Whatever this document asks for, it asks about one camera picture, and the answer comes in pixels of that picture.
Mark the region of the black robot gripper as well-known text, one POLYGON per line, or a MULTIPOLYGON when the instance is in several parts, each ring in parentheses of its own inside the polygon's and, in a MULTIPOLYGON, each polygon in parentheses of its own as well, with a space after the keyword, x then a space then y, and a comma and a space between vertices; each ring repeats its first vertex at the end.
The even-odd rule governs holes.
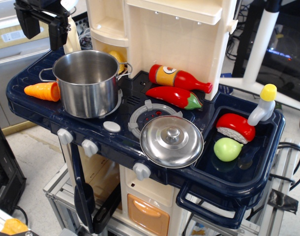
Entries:
POLYGON ((49 25, 49 39, 52 51, 66 44, 68 17, 60 0, 16 0, 14 8, 20 26, 27 39, 40 33, 39 21, 49 25))

